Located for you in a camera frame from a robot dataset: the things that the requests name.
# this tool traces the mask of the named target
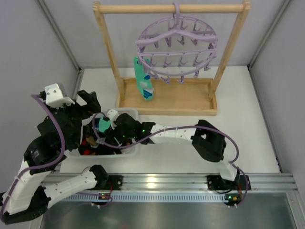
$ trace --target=wooden base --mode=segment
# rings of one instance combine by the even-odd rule
[[[137,108],[140,115],[215,116],[216,96],[209,101],[208,91],[213,79],[185,79],[184,84],[171,79],[168,85],[152,80],[154,98],[150,101],[141,96],[135,78],[123,78],[125,97],[118,98],[117,107]]]

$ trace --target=gray wall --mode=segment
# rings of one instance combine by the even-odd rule
[[[281,165],[305,202],[305,1],[294,0],[253,68]]]
[[[109,67],[106,48],[93,14],[92,0],[45,0],[45,2],[79,65],[82,67]],[[100,2],[102,4],[172,4],[173,0],[100,0]],[[240,3],[242,0],[178,0],[178,2]],[[252,1],[251,11],[230,59],[230,65],[247,65],[250,62],[282,2],[283,0]],[[169,16],[169,14],[105,16],[113,48],[121,67],[133,66],[133,57],[136,55],[135,40],[149,24],[165,16]],[[211,65],[217,65],[224,52],[236,14],[193,14],[193,16],[210,24],[219,36],[217,58],[211,62]],[[180,47],[178,42],[173,42],[172,48],[174,47]],[[190,42],[189,47],[193,48],[193,44]]]
[[[4,192],[45,117],[30,95],[55,82],[63,83],[71,95],[76,70],[34,0],[1,0],[0,31],[0,192]],[[24,227],[0,223],[0,229]]]

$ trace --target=wooden frame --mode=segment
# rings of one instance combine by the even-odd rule
[[[141,115],[216,115],[215,92],[230,60],[233,49],[251,7],[250,0],[242,4],[180,4],[180,13],[237,13],[230,37],[214,79],[185,79],[184,85],[171,81],[153,82],[154,98],[145,101],[139,94],[135,78],[121,78],[104,14],[175,13],[174,5],[101,5],[93,3],[93,11],[108,52],[113,75],[118,86],[118,107],[135,107]]]

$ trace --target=white table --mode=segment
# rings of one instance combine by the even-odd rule
[[[203,72],[213,77],[217,68]],[[120,69],[121,75],[134,76],[133,68]],[[113,108],[117,87],[111,69],[86,69],[81,90],[97,93],[102,110]],[[231,136],[239,145],[240,156],[235,163],[246,173],[278,173],[279,167],[264,124],[249,72],[245,66],[226,68],[216,92],[218,115],[155,116],[142,115],[141,121],[164,125],[194,125],[205,119]],[[227,140],[225,156],[234,158],[235,149]],[[137,155],[115,159],[67,158],[61,172],[82,172],[87,166],[101,164],[108,173],[214,173],[214,163],[203,160],[192,146],[160,144],[140,146]]]

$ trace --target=white plastic bin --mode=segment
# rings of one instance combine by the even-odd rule
[[[113,110],[116,110],[119,112],[119,114],[124,114],[127,113],[129,114],[132,118],[134,118],[135,120],[139,120],[139,113],[137,111],[137,109],[134,108],[112,108]],[[92,117],[90,119],[87,119],[83,122],[83,125],[88,124],[90,121],[92,120]],[[80,153],[78,152],[78,149],[74,149],[71,152],[70,151],[66,151],[66,156],[70,157],[70,158],[74,158],[74,159],[86,159],[86,158],[119,158],[119,157],[126,157],[126,156],[133,156],[138,152],[139,149],[139,144],[132,146],[130,148],[127,149],[123,149],[121,150],[122,154],[117,154],[117,155],[80,155]]]

